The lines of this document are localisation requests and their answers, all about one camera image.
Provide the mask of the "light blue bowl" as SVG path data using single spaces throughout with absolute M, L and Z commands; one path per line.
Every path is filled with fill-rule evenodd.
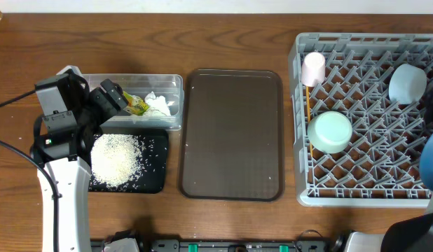
M 392 102 L 403 105 L 418 102 L 427 87 L 426 73 L 410 64 L 402 64 L 393 73 L 389 84 L 389 97 Z

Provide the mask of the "yellow green snack wrapper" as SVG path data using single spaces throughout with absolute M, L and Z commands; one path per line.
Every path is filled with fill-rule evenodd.
M 128 94 L 127 92 L 123 92 L 123 95 L 128 101 L 128 105 L 124 108 L 124 111 L 135 116 L 142 116 L 148 111 L 149 105 L 141 97 Z

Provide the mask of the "dark blue plate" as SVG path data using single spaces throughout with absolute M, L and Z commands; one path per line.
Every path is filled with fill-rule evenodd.
M 420 156 L 420 179 L 429 189 L 433 190 L 433 134 L 425 144 Z

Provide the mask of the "white napkin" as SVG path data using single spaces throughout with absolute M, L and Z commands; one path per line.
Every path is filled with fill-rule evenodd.
M 171 116 L 170 109 L 167 105 L 164 96 L 156 96 L 154 92 L 147 94 L 144 102 L 149 106 L 143 116 L 146 117 L 162 117 Z

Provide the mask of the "mint green bowl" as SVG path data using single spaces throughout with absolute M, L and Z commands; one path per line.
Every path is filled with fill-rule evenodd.
M 337 111 L 321 113 L 308 125 L 308 138 L 312 146 L 328 154 L 343 151 L 348 146 L 352 133 L 352 123 Z

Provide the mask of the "pink cup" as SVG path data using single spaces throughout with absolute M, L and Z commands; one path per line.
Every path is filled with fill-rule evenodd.
M 325 57 L 320 52 L 311 52 L 304 57 L 301 82 L 305 86 L 315 87 L 325 79 Z

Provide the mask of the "wooden chopstick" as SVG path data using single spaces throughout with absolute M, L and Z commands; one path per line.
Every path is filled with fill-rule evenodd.
M 309 92 L 309 87 L 306 86 L 305 87 L 305 98 L 306 98 L 306 110 L 307 110 L 307 122 L 308 122 L 308 127 L 307 127 L 307 136 L 309 139 L 309 148 L 310 148 L 310 158 L 312 159 L 313 156 L 313 147 L 312 144 L 310 143 L 310 121 L 311 121 L 311 111 L 310 111 L 310 92 Z

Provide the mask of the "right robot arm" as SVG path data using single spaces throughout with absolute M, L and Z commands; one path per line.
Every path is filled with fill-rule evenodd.
M 433 86 L 427 84 L 423 70 L 403 64 L 393 74 L 389 86 L 390 99 L 410 104 L 424 99 L 423 120 L 433 125 Z M 433 134 L 420 156 L 420 177 L 432 196 L 424 215 L 392 225 L 385 234 L 349 232 L 340 236 L 332 251 L 433 251 Z

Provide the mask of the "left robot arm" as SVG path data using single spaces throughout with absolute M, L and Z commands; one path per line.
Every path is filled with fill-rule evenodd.
M 30 155 L 43 199 L 43 250 L 91 251 L 88 188 L 91 150 L 101 126 L 127 105 L 119 84 L 92 89 L 77 66 L 66 66 L 34 89 L 43 110 Z

